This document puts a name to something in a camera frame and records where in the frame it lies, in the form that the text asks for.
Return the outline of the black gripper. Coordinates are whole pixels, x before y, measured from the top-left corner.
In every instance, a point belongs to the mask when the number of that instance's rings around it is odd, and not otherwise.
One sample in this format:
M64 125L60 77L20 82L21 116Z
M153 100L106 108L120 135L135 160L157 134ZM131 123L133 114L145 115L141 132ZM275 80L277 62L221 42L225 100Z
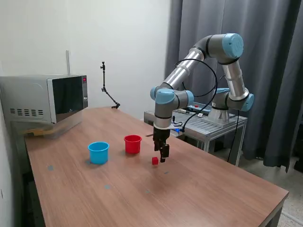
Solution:
M160 162L164 163L166 158L169 157L169 144L166 144L166 140L170 136L169 129L153 128L153 141L154 151L160 151Z

